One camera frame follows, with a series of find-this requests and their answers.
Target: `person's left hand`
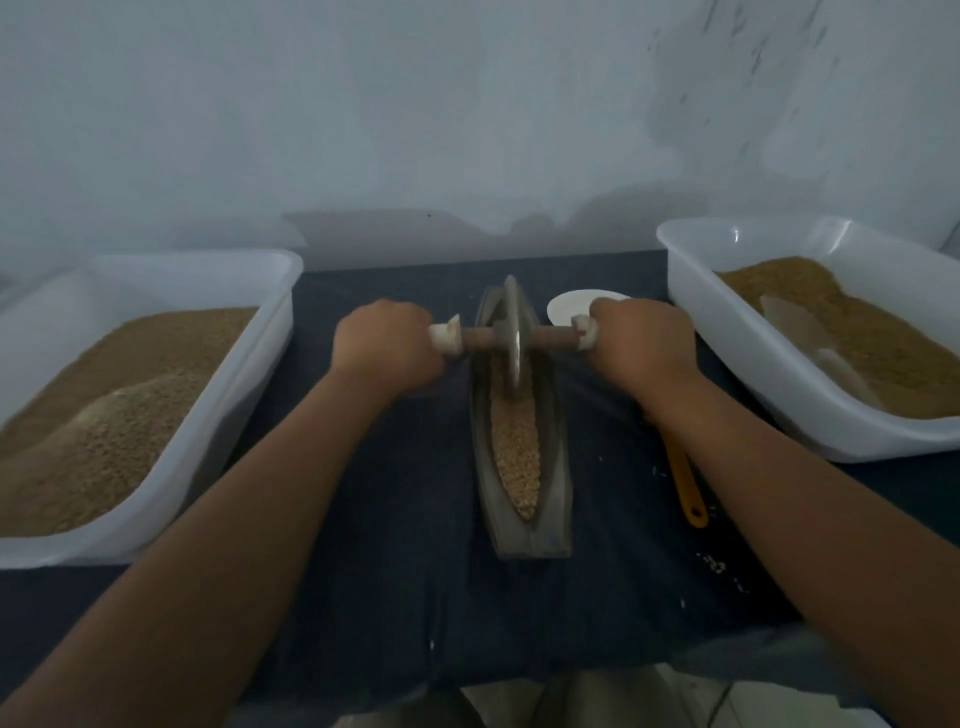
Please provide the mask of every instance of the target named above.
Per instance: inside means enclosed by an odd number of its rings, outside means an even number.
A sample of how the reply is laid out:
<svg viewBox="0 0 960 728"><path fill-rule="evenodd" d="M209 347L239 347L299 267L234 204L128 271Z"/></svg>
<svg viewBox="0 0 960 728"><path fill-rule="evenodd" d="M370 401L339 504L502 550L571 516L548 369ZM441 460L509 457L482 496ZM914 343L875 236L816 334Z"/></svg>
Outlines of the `person's left hand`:
<svg viewBox="0 0 960 728"><path fill-rule="evenodd" d="M388 400L422 387L444 372L431 323L430 312L414 303L360 306L337 325L330 373L360 377Z"/></svg>

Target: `white plastic tub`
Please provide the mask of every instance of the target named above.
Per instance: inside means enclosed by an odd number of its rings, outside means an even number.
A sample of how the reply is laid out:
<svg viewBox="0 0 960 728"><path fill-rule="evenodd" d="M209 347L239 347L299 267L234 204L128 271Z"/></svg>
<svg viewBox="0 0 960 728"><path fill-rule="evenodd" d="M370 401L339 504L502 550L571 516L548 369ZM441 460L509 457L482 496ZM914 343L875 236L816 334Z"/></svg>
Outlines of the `white plastic tub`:
<svg viewBox="0 0 960 728"><path fill-rule="evenodd" d="M0 569L124 561L154 539L177 515L225 416L258 392L276 364L293 328L291 289L302 268L300 257L286 251L100 255L0 309L0 422L5 422L63 367L130 319L258 306L140 486L113 510L72 531L0 538ZM219 446L232 448L239 430L234 424L232 442Z"/></svg>
<svg viewBox="0 0 960 728"><path fill-rule="evenodd" d="M713 274L812 258L848 294L960 353L960 261L838 217L671 220L657 237L669 255L671 298L791 435L840 462L960 448L960 417L907 420L854 399Z"/></svg>

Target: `table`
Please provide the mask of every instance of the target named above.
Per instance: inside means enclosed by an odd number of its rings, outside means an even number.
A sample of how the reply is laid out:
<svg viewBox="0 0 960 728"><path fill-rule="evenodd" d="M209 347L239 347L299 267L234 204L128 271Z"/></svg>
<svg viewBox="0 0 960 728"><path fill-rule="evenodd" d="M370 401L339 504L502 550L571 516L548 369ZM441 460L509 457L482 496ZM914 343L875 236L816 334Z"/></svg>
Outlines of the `table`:
<svg viewBox="0 0 960 728"><path fill-rule="evenodd" d="M438 321L455 313L469 321L484 287L509 273L544 321L547 302L574 288L666 299L663 252L305 274L294 289L293 339L233 459L323 375L336 323L355 306L414 301ZM707 376L762 415L702 342L698 355ZM475 490L468 371L451 364L443 380L388 412L354 455L245 701L361 710L427 686L669 660L727 677L755 677L745 666L765 665L766 679L785 660L800 676L786 682L816 682L806 647L767 659L771 641L783 629L796 633L799 617L709 489L711 524L696 530L636 405L574 354L556 356L556 379L576 489L573 555L493 555ZM960 453L847 470L960 543ZM708 558L725 567L718 573ZM0 572L0 697L121 571Z"/></svg>

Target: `hand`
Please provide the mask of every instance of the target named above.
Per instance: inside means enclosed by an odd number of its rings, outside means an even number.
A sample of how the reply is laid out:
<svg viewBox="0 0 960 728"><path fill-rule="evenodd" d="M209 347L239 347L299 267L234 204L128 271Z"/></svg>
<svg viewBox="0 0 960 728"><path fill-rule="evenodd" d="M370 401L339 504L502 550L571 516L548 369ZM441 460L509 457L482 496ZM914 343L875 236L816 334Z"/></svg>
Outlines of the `hand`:
<svg viewBox="0 0 960 728"><path fill-rule="evenodd" d="M333 336L330 373L360 377L392 401L444 372L433 348L430 312L413 303L381 300L342 319Z"/></svg>
<svg viewBox="0 0 960 728"><path fill-rule="evenodd" d="M678 386L700 378L690 317L669 303L597 299L599 335L590 361L655 417Z"/></svg>

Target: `grain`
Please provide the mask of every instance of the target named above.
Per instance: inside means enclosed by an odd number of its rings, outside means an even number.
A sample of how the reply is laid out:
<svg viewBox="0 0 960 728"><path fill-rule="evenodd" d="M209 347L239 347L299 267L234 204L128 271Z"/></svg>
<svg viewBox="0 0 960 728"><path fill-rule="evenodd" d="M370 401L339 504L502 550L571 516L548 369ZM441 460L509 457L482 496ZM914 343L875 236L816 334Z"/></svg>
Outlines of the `grain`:
<svg viewBox="0 0 960 728"><path fill-rule="evenodd" d="M490 419L493 459L500 481L520 517L530 521L540 495L540 440L533 379L527 371L520 391L511 397L503 354L491 355Z"/></svg>
<svg viewBox="0 0 960 728"><path fill-rule="evenodd" d="M45 536L121 503L150 472L255 312L127 322L0 430L0 536Z"/></svg>
<svg viewBox="0 0 960 728"><path fill-rule="evenodd" d="M717 276L761 315L763 295L813 314L891 414L960 415L960 359L892 313L848 296L816 261L777 258Z"/></svg>

